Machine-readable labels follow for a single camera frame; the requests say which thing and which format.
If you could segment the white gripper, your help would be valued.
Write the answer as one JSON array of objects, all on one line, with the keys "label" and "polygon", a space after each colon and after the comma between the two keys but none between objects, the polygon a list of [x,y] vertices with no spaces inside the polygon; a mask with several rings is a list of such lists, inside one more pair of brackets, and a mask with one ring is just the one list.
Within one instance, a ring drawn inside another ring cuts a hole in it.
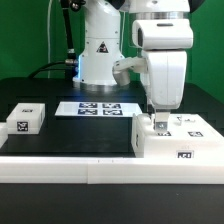
[{"label": "white gripper", "polygon": [[170,112],[181,103],[187,67],[186,49],[193,45],[188,19],[135,20],[132,41],[141,49],[146,71],[140,78],[156,109],[154,130],[166,132]]}]

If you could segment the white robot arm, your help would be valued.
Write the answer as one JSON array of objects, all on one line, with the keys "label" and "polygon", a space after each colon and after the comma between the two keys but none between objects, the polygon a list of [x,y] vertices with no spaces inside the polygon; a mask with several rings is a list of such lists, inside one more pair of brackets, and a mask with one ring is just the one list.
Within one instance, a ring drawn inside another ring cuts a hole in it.
[{"label": "white robot arm", "polygon": [[[76,87],[111,89],[141,75],[154,130],[164,133],[170,111],[181,103],[186,50],[193,45],[188,15],[205,0],[59,0],[63,11],[71,79]],[[85,48],[76,54],[69,13],[85,10]]]}]

